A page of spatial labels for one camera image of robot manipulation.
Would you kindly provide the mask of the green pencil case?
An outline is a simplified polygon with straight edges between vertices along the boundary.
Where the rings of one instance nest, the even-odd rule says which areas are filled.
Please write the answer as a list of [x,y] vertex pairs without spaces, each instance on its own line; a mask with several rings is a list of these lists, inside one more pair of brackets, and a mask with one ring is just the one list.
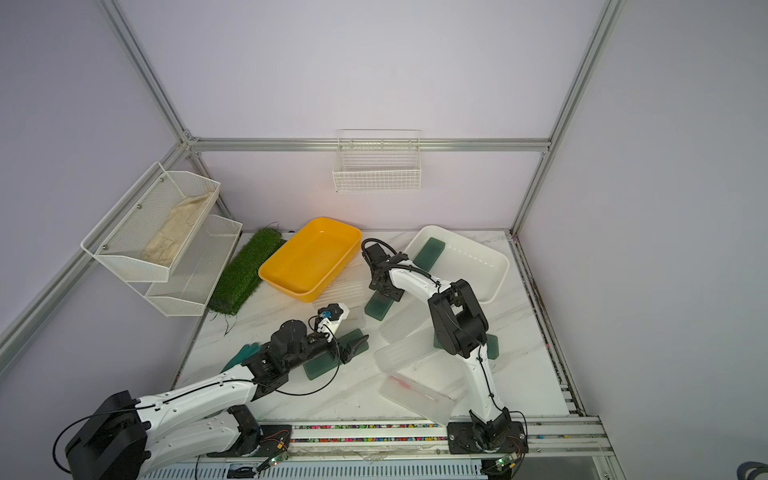
[[[433,336],[433,347],[436,349],[442,348],[437,335]],[[487,356],[490,360],[496,360],[499,357],[499,340],[496,335],[487,335]]]
[[444,241],[430,237],[414,257],[413,263],[418,268],[430,272],[444,250]]
[[379,292],[375,292],[364,306],[364,313],[377,321],[383,321],[395,301]]
[[[367,335],[362,332],[361,329],[355,329],[350,331],[347,334],[342,335],[338,338],[338,346],[341,350],[344,348],[344,346],[350,342],[353,341],[356,338],[359,338],[362,335]],[[367,344],[363,347],[361,347],[354,358],[357,356],[360,356],[361,354],[367,352],[369,350],[369,343],[367,341]],[[305,375],[308,380],[313,381],[321,377],[322,375],[331,372],[332,370],[335,370],[337,366],[342,365],[340,361],[340,356],[338,356],[338,352],[336,351],[335,347],[331,348],[330,352],[326,352],[322,355],[320,355],[317,358],[314,358],[303,365],[303,369],[305,372]]]

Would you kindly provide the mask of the green artificial grass roll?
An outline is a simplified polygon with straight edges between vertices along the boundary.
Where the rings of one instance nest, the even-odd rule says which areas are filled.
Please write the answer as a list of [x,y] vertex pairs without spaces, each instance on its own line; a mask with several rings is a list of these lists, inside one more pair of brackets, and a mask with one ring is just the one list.
[[224,268],[208,308],[226,316],[237,315],[262,282],[260,267],[283,243],[282,234],[276,229],[262,228],[255,232]]

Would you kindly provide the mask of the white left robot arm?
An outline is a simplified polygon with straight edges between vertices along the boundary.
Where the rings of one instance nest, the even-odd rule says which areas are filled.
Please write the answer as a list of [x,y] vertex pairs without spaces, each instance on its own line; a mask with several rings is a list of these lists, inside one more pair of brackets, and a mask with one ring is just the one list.
[[339,367],[366,349],[367,335],[354,330],[338,337],[337,326],[323,319],[310,330],[289,320],[268,342],[243,347],[212,378],[140,398],[127,390],[111,395],[74,422],[59,468],[75,479],[138,479],[192,457],[274,450],[286,438],[265,432],[251,403],[281,392],[290,373],[312,360]]

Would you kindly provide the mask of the green rubber glove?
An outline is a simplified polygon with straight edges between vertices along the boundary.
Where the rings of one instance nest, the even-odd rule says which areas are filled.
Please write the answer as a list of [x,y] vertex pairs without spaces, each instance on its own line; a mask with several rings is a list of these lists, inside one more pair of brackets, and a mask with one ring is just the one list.
[[245,360],[258,353],[261,345],[258,342],[244,345],[222,368],[221,372],[226,372],[236,365],[242,364]]

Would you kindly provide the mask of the yellow plastic storage box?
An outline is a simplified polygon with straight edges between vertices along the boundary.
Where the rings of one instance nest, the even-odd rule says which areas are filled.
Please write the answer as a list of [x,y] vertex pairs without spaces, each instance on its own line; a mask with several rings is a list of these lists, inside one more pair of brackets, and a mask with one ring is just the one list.
[[360,252],[362,231],[319,217],[298,230],[259,268],[259,278],[302,303],[314,302]]

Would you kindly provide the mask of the clear ribbed pencil case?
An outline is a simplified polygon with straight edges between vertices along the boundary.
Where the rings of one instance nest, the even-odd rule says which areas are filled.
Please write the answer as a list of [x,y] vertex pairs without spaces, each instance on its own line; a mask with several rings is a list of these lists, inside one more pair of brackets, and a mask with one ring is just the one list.
[[423,329],[377,350],[374,359],[382,372],[394,373],[435,353],[433,342],[434,331]]
[[380,333],[387,343],[396,343],[417,331],[429,319],[428,306],[418,300],[410,300],[394,314],[387,315]]

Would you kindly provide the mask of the white mesh wall shelf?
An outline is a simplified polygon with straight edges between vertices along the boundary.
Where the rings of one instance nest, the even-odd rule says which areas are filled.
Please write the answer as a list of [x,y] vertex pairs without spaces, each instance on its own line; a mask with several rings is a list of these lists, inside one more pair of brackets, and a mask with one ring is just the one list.
[[199,317],[242,232],[215,212],[221,184],[153,164],[81,249],[166,317]]

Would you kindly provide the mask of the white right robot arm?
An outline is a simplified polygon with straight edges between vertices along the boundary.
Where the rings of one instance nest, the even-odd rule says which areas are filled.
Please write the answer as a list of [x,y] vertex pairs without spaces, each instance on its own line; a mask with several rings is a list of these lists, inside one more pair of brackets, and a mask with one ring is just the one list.
[[470,393],[469,419],[447,424],[452,453],[514,454],[518,461],[528,453],[528,424],[496,398],[488,357],[489,322],[471,285],[464,279],[444,280],[431,273],[445,243],[431,238],[410,258],[388,243],[367,238],[361,254],[369,267],[369,288],[397,302],[408,293],[429,310],[434,337],[465,368]]

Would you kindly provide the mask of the clear ribbed pencil case upper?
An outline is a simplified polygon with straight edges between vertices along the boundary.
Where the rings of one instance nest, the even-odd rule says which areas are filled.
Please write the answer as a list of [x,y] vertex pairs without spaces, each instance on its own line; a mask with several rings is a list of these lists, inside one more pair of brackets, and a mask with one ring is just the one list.
[[429,319],[428,306],[418,300],[410,300],[394,314],[387,315],[380,333],[387,343],[396,343],[417,331]]

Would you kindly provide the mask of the beige cloth in shelf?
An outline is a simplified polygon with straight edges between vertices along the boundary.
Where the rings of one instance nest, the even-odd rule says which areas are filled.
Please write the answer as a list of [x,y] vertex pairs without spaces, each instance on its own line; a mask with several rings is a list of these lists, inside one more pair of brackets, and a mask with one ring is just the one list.
[[161,228],[143,249],[141,259],[170,267],[211,197],[211,192],[187,197],[172,207]]

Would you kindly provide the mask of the white plastic storage box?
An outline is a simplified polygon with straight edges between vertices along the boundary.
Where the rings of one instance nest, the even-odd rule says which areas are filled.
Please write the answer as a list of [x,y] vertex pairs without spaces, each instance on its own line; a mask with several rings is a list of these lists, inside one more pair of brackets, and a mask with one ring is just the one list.
[[404,252],[415,260],[430,239],[444,243],[443,251],[429,268],[431,274],[443,280],[466,280],[480,304],[495,300],[510,269],[502,231],[456,232],[429,225],[415,235]]

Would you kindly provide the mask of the clear ribbed pencil case lower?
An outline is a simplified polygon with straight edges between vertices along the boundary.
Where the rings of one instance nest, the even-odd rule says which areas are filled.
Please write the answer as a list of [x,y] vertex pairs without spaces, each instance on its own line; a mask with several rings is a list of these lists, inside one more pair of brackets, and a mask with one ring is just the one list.
[[433,342],[434,331],[423,329],[377,350],[374,359],[382,372],[394,373],[435,353]]

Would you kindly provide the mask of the clear pencil case front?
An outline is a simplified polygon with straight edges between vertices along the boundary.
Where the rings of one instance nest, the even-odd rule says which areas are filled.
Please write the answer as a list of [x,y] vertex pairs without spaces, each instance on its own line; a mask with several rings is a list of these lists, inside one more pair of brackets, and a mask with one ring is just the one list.
[[448,425],[455,406],[451,398],[398,374],[389,375],[379,393],[396,405],[441,426]]

